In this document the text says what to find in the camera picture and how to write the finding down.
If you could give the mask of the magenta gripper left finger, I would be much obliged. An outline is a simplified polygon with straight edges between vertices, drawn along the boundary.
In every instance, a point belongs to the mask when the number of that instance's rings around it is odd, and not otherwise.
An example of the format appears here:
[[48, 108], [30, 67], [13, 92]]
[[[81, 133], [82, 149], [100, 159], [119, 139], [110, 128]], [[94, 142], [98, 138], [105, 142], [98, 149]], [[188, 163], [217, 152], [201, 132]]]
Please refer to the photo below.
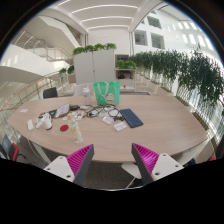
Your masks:
[[58, 156], [44, 170], [82, 186], [93, 155], [94, 145], [90, 144], [67, 157]]

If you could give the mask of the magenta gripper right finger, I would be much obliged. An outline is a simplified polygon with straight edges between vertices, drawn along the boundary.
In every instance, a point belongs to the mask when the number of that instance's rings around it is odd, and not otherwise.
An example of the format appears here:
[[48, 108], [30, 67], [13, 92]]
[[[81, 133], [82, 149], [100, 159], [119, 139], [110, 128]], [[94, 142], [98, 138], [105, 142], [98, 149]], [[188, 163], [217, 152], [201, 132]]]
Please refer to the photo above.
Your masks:
[[167, 153], [158, 154], [136, 143], [132, 144], [131, 152], [145, 185], [183, 169]]

